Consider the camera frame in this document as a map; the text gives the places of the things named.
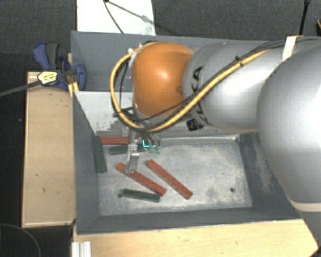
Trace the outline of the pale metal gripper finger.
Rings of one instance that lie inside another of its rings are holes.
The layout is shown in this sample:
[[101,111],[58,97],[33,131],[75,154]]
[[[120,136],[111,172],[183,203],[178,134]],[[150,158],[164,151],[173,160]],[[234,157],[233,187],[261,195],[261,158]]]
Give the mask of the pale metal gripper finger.
[[139,162],[140,153],[138,151],[138,145],[131,146],[131,170],[134,171],[137,169]]
[[133,145],[127,146],[127,160],[125,166],[125,172],[130,173],[133,170]]

